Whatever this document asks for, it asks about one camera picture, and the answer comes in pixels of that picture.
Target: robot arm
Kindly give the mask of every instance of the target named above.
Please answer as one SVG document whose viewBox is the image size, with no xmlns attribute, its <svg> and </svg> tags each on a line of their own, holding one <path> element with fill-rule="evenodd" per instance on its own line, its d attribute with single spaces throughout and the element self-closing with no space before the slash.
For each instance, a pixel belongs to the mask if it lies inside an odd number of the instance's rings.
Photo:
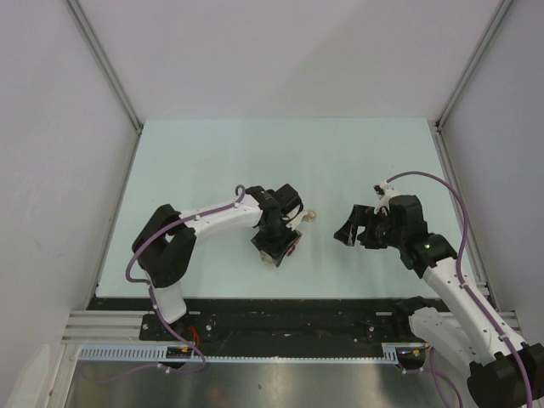
<svg viewBox="0 0 544 408">
<path fill-rule="evenodd" d="M 467 375 L 468 389 L 480 407 L 520 406 L 524 382 L 506 337 L 528 373 L 533 399 L 544 395 L 544 348 L 529 346 L 487 302 L 475 282 L 457 276 L 457 253 L 442 235 L 428 232 L 421 202 L 401 195 L 388 183 L 374 187 L 378 207 L 355 205 L 348 222 L 334 235 L 347 246 L 359 241 L 370 249 L 395 247 L 407 269 L 430 285 L 456 317 L 462 330 L 442 319 L 422 299 L 405 308 L 407 325 Z M 491 321 L 501 328 L 499 334 Z"/>
<path fill-rule="evenodd" d="M 259 250 L 263 261 L 279 267 L 302 235 L 297 231 L 300 222 L 315 218 L 314 212 L 303 209 L 300 196 L 289 184 L 276 191 L 255 186 L 242 194 L 236 201 L 182 213 L 169 204 L 161 206 L 134 241 L 132 249 L 136 252 L 159 230 L 179 223 L 152 241 L 138 258 L 166 322 L 176 321 L 187 311 L 180 280 L 197 245 L 230 231 L 258 228 L 252 244 Z"/>
</svg>

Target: metal plate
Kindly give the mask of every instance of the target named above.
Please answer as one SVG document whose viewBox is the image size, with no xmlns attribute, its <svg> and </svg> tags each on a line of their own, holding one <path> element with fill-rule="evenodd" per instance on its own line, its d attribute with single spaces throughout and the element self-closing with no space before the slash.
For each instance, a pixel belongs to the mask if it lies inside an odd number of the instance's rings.
<svg viewBox="0 0 544 408">
<path fill-rule="evenodd" d="M 86 363 L 89 377 L 105 379 L 138 364 Z M 445 387 L 450 401 L 455 397 Z M 465 407 L 474 406 L 465 396 Z M 90 407 L 417 407 L 443 406 L 431 376 L 403 376 L 393 365 L 212 364 L 195 375 L 151 368 L 97 385 L 75 377 L 66 408 Z"/>
</svg>

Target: floor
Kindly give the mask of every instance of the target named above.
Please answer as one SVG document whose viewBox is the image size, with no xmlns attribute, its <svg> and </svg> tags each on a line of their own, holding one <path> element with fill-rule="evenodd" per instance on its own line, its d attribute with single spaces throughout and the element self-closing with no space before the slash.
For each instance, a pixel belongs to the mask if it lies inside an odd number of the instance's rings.
<svg viewBox="0 0 544 408">
<path fill-rule="evenodd" d="M 277 189 L 289 183 L 317 212 L 314 223 L 302 225 L 293 256 L 276 269 L 261 262 L 250 242 L 253 229 L 220 236 L 195 249 L 181 280 L 185 297 L 435 297 L 396 250 L 346 247 L 332 239 L 355 203 L 377 203 L 374 184 L 407 170 L 443 175 L 422 118 L 147 122 L 96 294 L 147 297 L 144 285 L 125 281 L 124 270 L 133 240 L 160 205 L 195 209 L 233 198 L 237 184 Z M 429 229 L 458 245 L 443 186 L 415 176 L 394 186 L 417 195 Z M 468 262 L 465 268 L 470 273 Z M 133 275 L 142 275 L 138 266 Z"/>
</svg>

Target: purple cable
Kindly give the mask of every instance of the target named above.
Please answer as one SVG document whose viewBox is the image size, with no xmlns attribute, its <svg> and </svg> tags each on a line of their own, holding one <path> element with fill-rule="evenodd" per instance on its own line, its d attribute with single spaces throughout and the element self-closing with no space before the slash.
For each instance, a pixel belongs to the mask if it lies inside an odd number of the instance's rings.
<svg viewBox="0 0 544 408">
<path fill-rule="evenodd" d="M 457 260 L 456 260 L 456 272 L 457 272 L 457 279 L 459 280 L 459 283 L 463 284 L 465 283 L 465 278 L 462 275 L 461 259 L 462 259 L 462 254 L 465 250 L 465 245 L 467 244 L 467 236 L 468 236 L 468 212 L 467 212 L 467 208 L 465 207 L 465 203 L 463 202 L 459 193 L 457 193 L 457 191 L 450 184 L 446 183 L 442 178 L 436 177 L 429 173 L 417 172 L 417 171 L 404 172 L 404 173 L 399 173 L 391 178 L 388 178 L 386 181 L 388 183 L 391 183 L 392 181 L 395 181 L 396 179 L 400 179 L 401 177 L 410 176 L 410 175 L 428 177 L 430 179 L 433 179 L 434 181 L 438 181 L 450 191 L 450 193 L 456 198 L 457 202 L 459 203 L 459 207 L 461 208 L 461 211 L 462 211 L 462 238 L 461 238 L 461 245 L 459 246 L 459 253 L 457 255 Z M 485 315 L 487 320 L 493 325 L 493 327 L 495 328 L 499 336 L 502 337 L 502 340 L 507 345 L 508 349 L 510 350 L 510 353 L 513 355 L 513 358 L 516 360 L 519 371 L 521 373 L 521 377 L 524 380 L 525 397 L 527 399 L 527 402 L 526 402 L 527 408 L 532 408 L 533 394 L 530 387 L 529 376 L 527 375 L 527 371 L 525 370 L 524 363 L 521 360 L 521 357 L 519 357 L 518 350 L 516 350 L 516 348 L 513 346 L 512 342 L 510 341 L 510 339 L 507 337 L 507 334 L 504 332 L 504 330 L 502 330 L 501 325 L 499 325 L 499 323 L 493 318 L 490 311 L 478 299 L 478 297 L 470 288 L 470 286 L 465 285 L 463 286 L 463 288 L 467 291 L 468 296 L 476 303 L 476 305 Z"/>
<path fill-rule="evenodd" d="M 87 374 L 85 374 L 85 371 L 83 371 L 83 368 L 81 369 L 81 376 L 83 378 L 85 378 L 87 381 L 89 381 L 90 383 L 95 383 L 95 384 L 107 384 L 107 383 L 113 383 L 114 381 L 117 381 L 117 380 L 120 380 L 124 377 L 128 377 L 130 376 L 131 374 L 134 374 L 136 371 L 140 371 L 140 370 L 146 370 L 148 368 L 152 368 L 152 367 L 155 367 L 157 368 L 157 364 L 144 364 L 144 365 L 139 365 L 135 368 L 133 368 L 132 370 L 128 370 L 128 371 L 125 371 L 123 372 L 122 374 L 119 374 L 118 376 L 113 376 L 113 377 L 110 377 L 110 378 L 106 378 L 105 380 L 94 380 L 92 378 L 89 378 L 87 376 Z"/>
<path fill-rule="evenodd" d="M 172 228 L 177 227 L 178 225 L 185 224 L 188 221 L 192 221 L 195 219 L 197 215 L 200 215 L 201 217 L 206 217 L 207 215 L 212 215 L 215 213 L 221 213 L 224 210 L 228 210 L 235 206 L 236 203 L 240 203 L 244 197 L 246 196 L 246 189 L 243 185 L 238 184 L 235 189 L 235 193 L 238 195 L 236 200 L 229 204 L 225 204 L 221 207 L 212 208 L 210 210 L 206 210 L 204 212 L 198 212 L 192 215 L 189 215 L 187 217 L 183 217 L 177 221 L 174 221 L 173 223 L 168 224 L 166 227 L 162 227 L 159 229 L 155 234 L 153 234 L 147 241 L 145 241 L 134 253 L 133 257 L 130 258 L 130 261 L 128 261 L 127 269 L 125 269 L 125 278 L 127 278 L 127 281 L 131 283 L 145 283 L 146 285 L 149 285 L 151 282 L 149 282 L 147 279 L 135 279 L 130 275 L 130 271 L 132 270 L 134 264 L 136 264 L 136 261 L 138 261 L 138 258 L 144 251 L 151 245 L 151 243 L 156 240 L 157 238 L 160 238 L 161 236 L 165 235 L 169 230 Z"/>
<path fill-rule="evenodd" d="M 222 211 L 225 211 L 225 210 L 228 210 L 228 209 L 234 207 L 237 203 L 240 203 L 244 199 L 244 197 L 246 196 L 246 189 L 245 189 L 245 187 L 243 185 L 239 184 L 239 185 L 236 186 L 235 193 L 238 196 L 236 197 L 236 199 L 233 202 L 231 202 L 229 204 L 225 204 L 224 206 L 221 206 L 221 207 L 212 208 L 212 209 L 209 209 L 209 210 L 206 210 L 206 211 L 203 211 L 203 212 L 198 212 L 198 213 L 192 214 L 192 215 L 187 216 L 187 217 L 183 217 L 183 218 L 181 218 L 181 219 L 179 219 L 177 221 L 174 221 L 173 223 L 170 223 L 169 225 L 159 229 L 155 234 L 153 234 L 147 241 L 145 241 L 138 248 L 138 250 L 134 253 L 133 257 L 130 258 L 130 261 L 128 261 L 127 269 L 125 270 L 125 278 L 127 278 L 127 281 L 132 282 L 132 283 L 145 283 L 149 287 L 151 304 L 153 305 L 153 309 L 155 310 L 156 316 L 159 318 L 159 320 L 161 321 L 164 328 L 167 329 L 167 331 L 172 336 L 174 336 L 176 339 L 178 339 L 181 343 L 187 345 L 189 348 L 191 348 L 193 351 L 195 351 L 195 353 L 198 354 L 198 356 L 202 360 L 202 364 L 197 366 L 196 368 L 192 368 L 190 370 L 181 370 L 179 368 L 172 368 L 172 367 L 166 366 L 166 372 L 174 371 L 174 372 L 180 372 L 180 373 L 190 373 L 190 372 L 200 371 L 200 370 L 204 369 L 204 367 L 206 367 L 206 357 L 204 357 L 204 354 L 195 345 L 193 345 L 191 342 L 188 342 L 183 337 L 181 337 L 172 327 L 170 327 L 168 322 L 164 319 L 164 316 L 162 315 L 161 311 L 159 310 L 159 308 L 157 306 L 156 297 L 155 297 L 155 293 L 153 292 L 153 286 L 151 285 L 151 282 L 149 280 L 147 280 L 147 279 L 135 279 L 135 278 L 133 278 L 130 275 L 130 271 L 132 270 L 134 264 L 136 264 L 136 261 L 138 261 L 139 256 L 149 247 L 149 245 L 151 245 L 151 243 L 154 240 L 156 240 L 157 238 L 165 235 L 172 228 L 175 228 L 178 225 L 184 224 L 187 221 L 191 221 L 191 220 L 195 219 L 195 217 L 197 215 L 199 215 L 200 217 L 206 217 L 208 215 L 212 215 L 212 214 L 215 214 L 215 213 L 221 213 Z M 122 374 L 120 374 L 118 376 L 114 376 L 112 378 L 107 378 L 105 380 L 93 380 L 91 378 L 88 378 L 83 372 L 82 372 L 82 376 L 86 380 L 88 380 L 88 381 L 90 381 L 92 383 L 106 384 L 106 383 L 111 383 L 111 382 L 114 382 L 114 381 L 119 380 L 121 378 L 130 376 L 131 374 L 135 373 L 136 371 L 145 370 L 145 369 L 148 369 L 148 368 L 151 368 L 151 367 L 165 367 L 165 365 L 162 365 L 160 363 L 140 365 L 140 366 L 135 367 L 132 370 L 124 372 L 124 373 L 122 373 Z"/>
<path fill-rule="evenodd" d="M 432 373 L 433 375 L 437 375 L 438 377 L 442 378 L 444 381 L 446 381 L 451 389 L 453 389 L 453 392 L 456 393 L 456 396 L 457 396 L 457 400 L 459 401 L 459 408 L 462 408 L 463 405 L 462 405 L 462 398 L 461 398 L 461 393 L 459 392 L 459 389 L 457 389 L 456 385 L 453 383 L 453 381 L 450 380 L 450 378 L 448 376 L 446 376 L 442 371 L 438 371 L 438 370 L 432 370 L 430 368 L 422 368 L 420 370 L 418 369 L 415 369 L 415 370 L 406 370 L 405 368 L 403 368 L 402 366 L 400 367 L 402 369 L 402 373 L 403 374 L 419 374 L 420 372 L 430 372 Z M 442 401 L 444 401 L 445 405 L 448 407 L 448 408 L 451 408 L 451 405 L 448 404 L 446 402 L 446 398 L 445 398 L 445 395 L 444 395 L 444 392 L 442 392 L 442 394 L 440 394 L 440 398 L 442 399 Z"/>
<path fill-rule="evenodd" d="M 434 364 L 434 347 L 431 348 L 431 351 L 429 353 L 429 359 L 430 359 L 430 363 L 431 363 L 431 374 L 433 374 L 434 385 L 436 386 L 436 389 L 439 392 L 440 398 L 442 399 L 442 402 L 444 402 L 444 405 L 447 408 L 452 408 L 452 406 L 448 402 L 448 399 L 445 397 L 445 392 L 444 392 L 444 389 L 442 388 L 442 385 L 440 385 L 439 375 L 437 374 L 437 371 L 434 369 L 434 367 L 435 367 L 435 364 Z M 462 398 L 461 398 L 460 394 L 457 394 L 457 399 L 459 400 L 459 406 L 462 408 Z"/>
</svg>

